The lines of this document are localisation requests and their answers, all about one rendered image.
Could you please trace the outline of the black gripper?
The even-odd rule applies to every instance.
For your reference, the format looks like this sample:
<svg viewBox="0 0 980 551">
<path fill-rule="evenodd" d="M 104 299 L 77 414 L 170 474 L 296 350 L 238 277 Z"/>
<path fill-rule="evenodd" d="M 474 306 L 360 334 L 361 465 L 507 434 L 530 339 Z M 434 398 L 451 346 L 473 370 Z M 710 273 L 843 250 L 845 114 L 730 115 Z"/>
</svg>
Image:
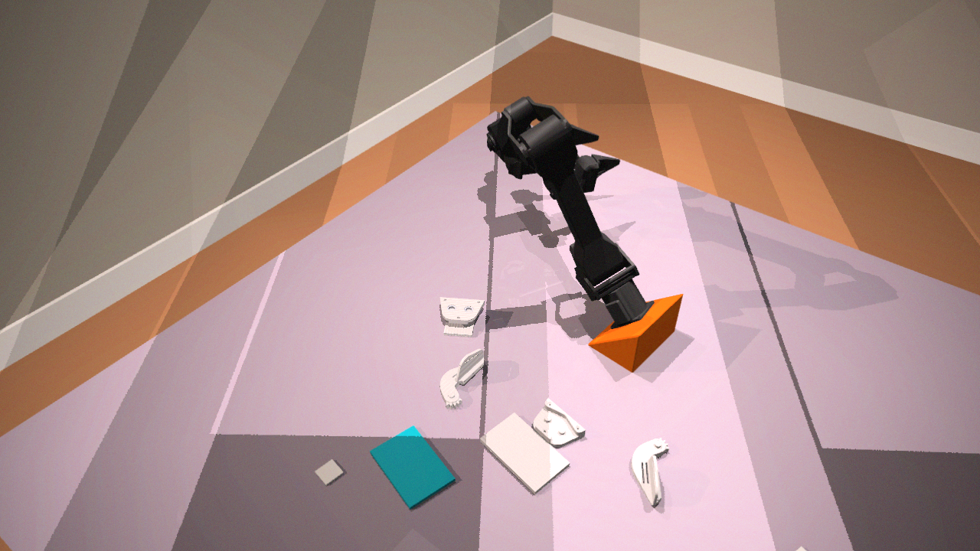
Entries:
<svg viewBox="0 0 980 551">
<path fill-rule="evenodd" d="M 588 144 L 594 141 L 598 141 L 599 136 L 595 133 L 589 132 L 589 130 L 577 128 L 577 126 L 570 124 L 574 132 L 574 143 L 575 145 Z M 577 179 L 582 188 L 583 193 L 593 192 L 595 184 L 598 177 L 601 177 L 603 172 L 612 170 L 612 168 L 619 166 L 619 159 L 613 159 L 610 157 L 605 157 L 601 155 L 582 155 L 579 157 L 577 155 L 577 163 L 575 163 L 574 171 L 577 174 Z"/>
</svg>

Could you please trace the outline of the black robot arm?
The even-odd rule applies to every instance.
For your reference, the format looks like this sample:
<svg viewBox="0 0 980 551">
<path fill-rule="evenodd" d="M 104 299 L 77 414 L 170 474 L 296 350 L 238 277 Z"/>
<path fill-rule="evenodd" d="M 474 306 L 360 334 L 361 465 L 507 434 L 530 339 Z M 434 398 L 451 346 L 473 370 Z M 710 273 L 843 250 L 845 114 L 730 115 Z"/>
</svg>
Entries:
<svg viewBox="0 0 980 551">
<path fill-rule="evenodd" d="M 644 300 L 632 280 L 640 275 L 635 264 L 599 230 L 574 171 L 577 146 L 566 116 L 529 96 L 505 106 L 501 115 L 487 128 L 487 147 L 505 162 L 512 177 L 538 174 L 543 178 L 575 239 L 570 253 L 579 285 L 592 302 L 602 298 L 615 320 L 610 329 L 641 320 L 655 301 Z M 530 128 L 535 119 L 540 123 Z"/>
</svg>

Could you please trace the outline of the cyan flat rectangular plate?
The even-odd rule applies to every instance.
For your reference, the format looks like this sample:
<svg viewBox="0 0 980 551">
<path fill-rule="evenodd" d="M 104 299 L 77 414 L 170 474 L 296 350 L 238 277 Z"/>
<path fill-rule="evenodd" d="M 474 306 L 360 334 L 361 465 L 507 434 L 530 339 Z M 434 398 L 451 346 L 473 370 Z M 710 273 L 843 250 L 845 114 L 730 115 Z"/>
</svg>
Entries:
<svg viewBox="0 0 980 551">
<path fill-rule="evenodd" d="M 370 453 L 410 510 L 456 480 L 414 425 Z"/>
</svg>

